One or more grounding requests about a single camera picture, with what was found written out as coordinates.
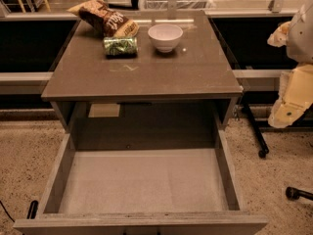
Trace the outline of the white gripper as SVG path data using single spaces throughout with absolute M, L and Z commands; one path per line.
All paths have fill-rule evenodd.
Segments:
M 281 23 L 269 36 L 267 43 L 274 47 L 287 45 L 290 22 Z M 286 128 L 298 120 L 313 104 L 313 66 L 298 65 L 283 71 L 280 98 L 271 110 L 268 123 L 274 128 Z

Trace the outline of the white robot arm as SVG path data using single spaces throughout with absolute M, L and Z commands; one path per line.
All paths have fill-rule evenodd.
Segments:
M 268 123 L 285 128 L 313 105 L 313 0 L 307 0 L 293 18 L 280 24 L 267 43 L 287 47 L 287 56 L 297 61 L 291 71 L 280 76 L 279 98 L 272 107 Z

